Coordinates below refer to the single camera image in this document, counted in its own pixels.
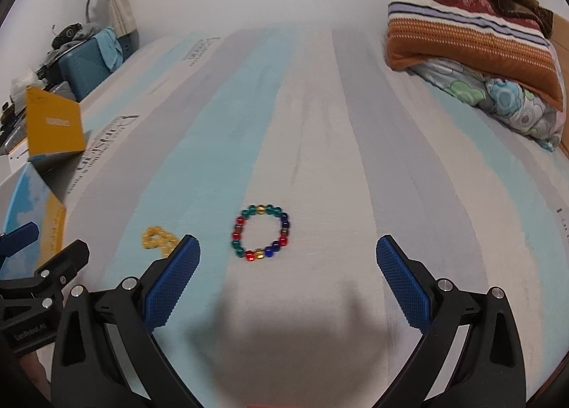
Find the blue yellow cardboard box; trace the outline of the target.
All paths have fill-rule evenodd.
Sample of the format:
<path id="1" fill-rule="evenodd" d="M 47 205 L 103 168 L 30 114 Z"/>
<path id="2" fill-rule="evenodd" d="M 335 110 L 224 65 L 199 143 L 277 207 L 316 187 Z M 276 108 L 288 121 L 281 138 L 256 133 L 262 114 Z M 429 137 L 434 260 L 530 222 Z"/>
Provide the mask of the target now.
<path id="1" fill-rule="evenodd" d="M 38 87 L 29 87 L 25 100 L 27 158 L 8 205 L 4 231 L 33 222 L 38 239 L 5 261 L 2 279 L 23 278 L 62 249 L 67 209 L 42 173 L 86 148 L 76 101 Z"/>

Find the floral quilt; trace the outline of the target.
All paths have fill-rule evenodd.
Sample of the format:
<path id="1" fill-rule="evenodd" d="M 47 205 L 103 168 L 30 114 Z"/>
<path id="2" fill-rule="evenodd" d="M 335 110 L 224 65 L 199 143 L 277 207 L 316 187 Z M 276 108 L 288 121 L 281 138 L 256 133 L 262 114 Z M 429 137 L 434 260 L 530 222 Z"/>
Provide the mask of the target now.
<path id="1" fill-rule="evenodd" d="M 515 81 L 488 76 L 450 59 L 427 60 L 411 71 L 549 151 L 561 143 L 565 115 Z"/>

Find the striped red orange pillow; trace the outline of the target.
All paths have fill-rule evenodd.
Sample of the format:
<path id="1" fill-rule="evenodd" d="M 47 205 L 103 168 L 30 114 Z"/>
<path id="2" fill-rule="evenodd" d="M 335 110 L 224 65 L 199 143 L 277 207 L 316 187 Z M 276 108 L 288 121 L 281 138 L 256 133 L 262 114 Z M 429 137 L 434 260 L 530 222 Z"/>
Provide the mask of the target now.
<path id="1" fill-rule="evenodd" d="M 387 65 L 404 70 L 435 58 L 515 81 L 564 109 L 563 81 L 536 22 L 501 17 L 488 0 L 389 0 Z"/>

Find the teal suitcase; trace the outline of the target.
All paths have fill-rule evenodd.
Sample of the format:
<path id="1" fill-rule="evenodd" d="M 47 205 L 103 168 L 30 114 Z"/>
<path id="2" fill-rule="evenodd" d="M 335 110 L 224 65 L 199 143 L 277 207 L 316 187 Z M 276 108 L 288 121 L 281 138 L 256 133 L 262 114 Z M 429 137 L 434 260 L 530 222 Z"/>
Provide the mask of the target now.
<path id="1" fill-rule="evenodd" d="M 111 27 L 97 32 L 59 57 L 57 65 L 77 101 L 81 101 L 136 50 L 130 34 L 118 37 Z"/>

